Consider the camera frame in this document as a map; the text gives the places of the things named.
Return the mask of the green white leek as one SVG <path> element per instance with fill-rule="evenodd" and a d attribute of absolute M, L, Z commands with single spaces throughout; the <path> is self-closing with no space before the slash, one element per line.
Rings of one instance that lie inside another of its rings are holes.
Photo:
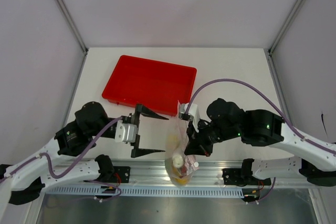
<path fill-rule="evenodd" d="M 184 165 L 184 157 L 181 154 L 174 154 L 172 156 L 172 166 L 174 168 L 181 168 Z"/>

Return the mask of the clear zip top bag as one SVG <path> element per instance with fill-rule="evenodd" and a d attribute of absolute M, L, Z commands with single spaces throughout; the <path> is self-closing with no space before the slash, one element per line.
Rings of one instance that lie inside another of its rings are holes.
<path fill-rule="evenodd" d="M 186 155 L 188 137 L 187 122 L 178 115 L 169 120 L 165 140 L 165 169 L 171 182 L 177 187 L 186 186 L 200 168 L 194 155 Z"/>

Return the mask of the yellow lemon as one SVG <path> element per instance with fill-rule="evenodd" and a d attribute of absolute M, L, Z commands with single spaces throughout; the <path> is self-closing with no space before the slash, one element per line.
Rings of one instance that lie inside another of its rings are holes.
<path fill-rule="evenodd" d="M 177 184 L 181 185 L 181 186 L 185 186 L 189 183 L 189 179 L 187 177 L 183 177 L 183 178 L 174 178 L 174 180 L 176 181 Z"/>

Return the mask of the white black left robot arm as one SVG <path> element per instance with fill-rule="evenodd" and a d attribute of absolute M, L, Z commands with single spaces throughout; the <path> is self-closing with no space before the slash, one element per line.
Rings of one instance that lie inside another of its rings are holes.
<path fill-rule="evenodd" d="M 128 116 L 110 118 L 98 102 L 88 102 L 75 112 L 75 120 L 59 130 L 36 153 L 15 165 L 1 165 L 1 210 L 8 204 L 23 205 L 37 199 L 40 193 L 60 185 L 76 182 L 119 183 L 111 158 L 100 154 L 81 163 L 99 138 L 133 147 L 131 157 L 156 153 L 140 148 L 140 116 L 164 120 L 142 104 Z"/>

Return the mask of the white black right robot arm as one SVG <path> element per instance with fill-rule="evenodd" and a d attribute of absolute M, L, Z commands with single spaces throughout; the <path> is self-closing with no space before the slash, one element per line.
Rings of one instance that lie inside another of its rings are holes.
<path fill-rule="evenodd" d="M 196 104 L 182 104 L 179 118 L 188 121 L 185 155 L 209 157 L 214 144 L 240 138 L 253 147 L 271 147 L 291 157 L 262 160 L 247 158 L 240 168 L 224 168 L 225 185 L 270 185 L 272 178 L 305 179 L 323 187 L 335 186 L 335 144 L 320 141 L 291 129 L 284 118 L 267 110 L 244 111 L 233 102 L 218 98 L 202 120 Z"/>

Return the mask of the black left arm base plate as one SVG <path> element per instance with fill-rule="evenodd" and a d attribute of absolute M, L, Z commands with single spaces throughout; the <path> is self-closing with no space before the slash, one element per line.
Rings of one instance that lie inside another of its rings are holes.
<path fill-rule="evenodd" d="M 111 175 L 106 182 L 115 184 L 128 184 L 131 175 L 130 166 L 115 166 L 114 174 Z"/>

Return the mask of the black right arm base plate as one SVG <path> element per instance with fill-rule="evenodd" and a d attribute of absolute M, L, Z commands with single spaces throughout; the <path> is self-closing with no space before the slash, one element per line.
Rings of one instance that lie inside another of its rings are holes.
<path fill-rule="evenodd" d="M 222 169 L 222 178 L 224 181 L 224 185 L 245 187 L 258 185 L 270 186 L 272 184 L 270 178 L 261 180 L 254 178 L 252 175 L 243 175 L 241 171 L 241 168 Z"/>

